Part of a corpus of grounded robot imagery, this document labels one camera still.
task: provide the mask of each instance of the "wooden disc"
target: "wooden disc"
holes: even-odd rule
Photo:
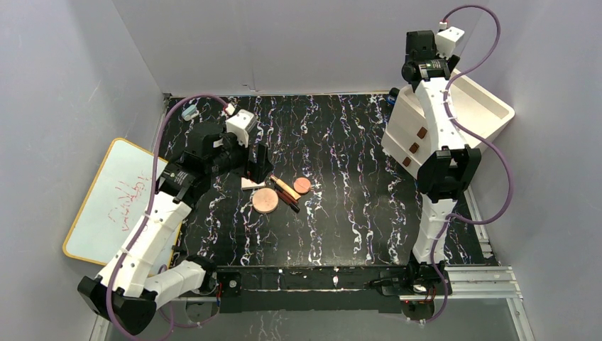
[[[278,194],[271,188],[261,188],[253,194],[253,208],[259,213],[270,213],[278,206]]]
[[[299,194],[305,194],[312,189],[312,183],[307,178],[298,178],[292,186]]]

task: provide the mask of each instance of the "white box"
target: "white box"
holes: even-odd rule
[[[493,141],[514,117],[512,107],[467,76],[454,81],[450,94],[459,123],[487,141]],[[414,178],[417,177],[418,168],[432,154],[428,138],[430,133],[427,131],[422,139],[417,135],[421,128],[428,129],[425,114],[412,87],[408,85],[400,90],[381,145]],[[482,142],[462,131],[460,134],[471,148],[485,151],[486,146]],[[418,145],[415,153],[410,152],[413,144]],[[410,159],[407,166],[403,165],[406,158]]]

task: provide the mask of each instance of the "wooden handle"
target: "wooden handle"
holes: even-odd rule
[[[297,192],[295,192],[295,190],[293,190],[292,188],[290,188],[287,184],[284,183],[284,181],[282,181],[279,178],[276,178],[274,175],[272,175],[270,177],[270,179],[272,179],[272,181],[274,183],[276,183],[277,185],[279,185],[288,195],[290,195],[293,199],[295,200],[299,200],[301,198],[301,195]]]

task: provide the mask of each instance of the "red handwriting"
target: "red handwriting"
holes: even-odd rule
[[[135,215],[134,219],[137,222],[137,219],[140,217],[142,212],[130,212],[130,207],[133,203],[138,201],[140,196],[142,196],[145,188],[145,182],[151,181],[149,177],[144,176],[141,173],[138,176],[138,180],[135,185],[129,185],[124,181],[118,181],[115,185],[115,189],[121,192],[121,196],[117,198],[117,206],[113,207],[107,217],[113,222],[119,222],[121,224],[121,231],[129,231],[131,227],[131,213]]]

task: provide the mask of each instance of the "cable connector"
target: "cable connector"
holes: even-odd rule
[[[224,108],[224,112],[228,114],[228,116],[232,116],[235,110],[236,107],[232,105],[232,103],[228,103],[228,106]]]
[[[447,21],[440,21],[439,22],[439,32],[447,30],[447,24],[448,24]]]

